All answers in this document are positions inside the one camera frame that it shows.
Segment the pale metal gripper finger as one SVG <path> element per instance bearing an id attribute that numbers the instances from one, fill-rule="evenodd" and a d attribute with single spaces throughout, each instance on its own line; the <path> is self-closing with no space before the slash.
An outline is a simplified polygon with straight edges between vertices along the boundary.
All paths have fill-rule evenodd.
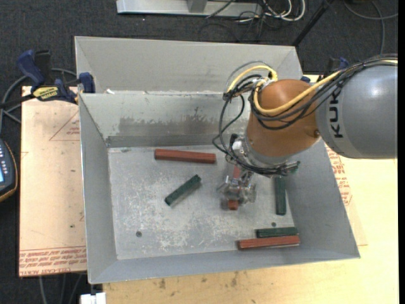
<path id="1" fill-rule="evenodd" d="M 239 187 L 239 203 L 240 204 L 247 204 L 247 203 L 254 203 L 256 201 L 256 185 L 249 183 L 248 185 L 243 185 Z"/>
<path id="2" fill-rule="evenodd" d="M 232 193 L 231 193 L 231 178 L 229 175 L 225 177 L 225 180 L 216 188 L 216 190 L 221 193 L 223 196 L 224 202 L 228 203 L 229 200 L 232 199 Z"/>

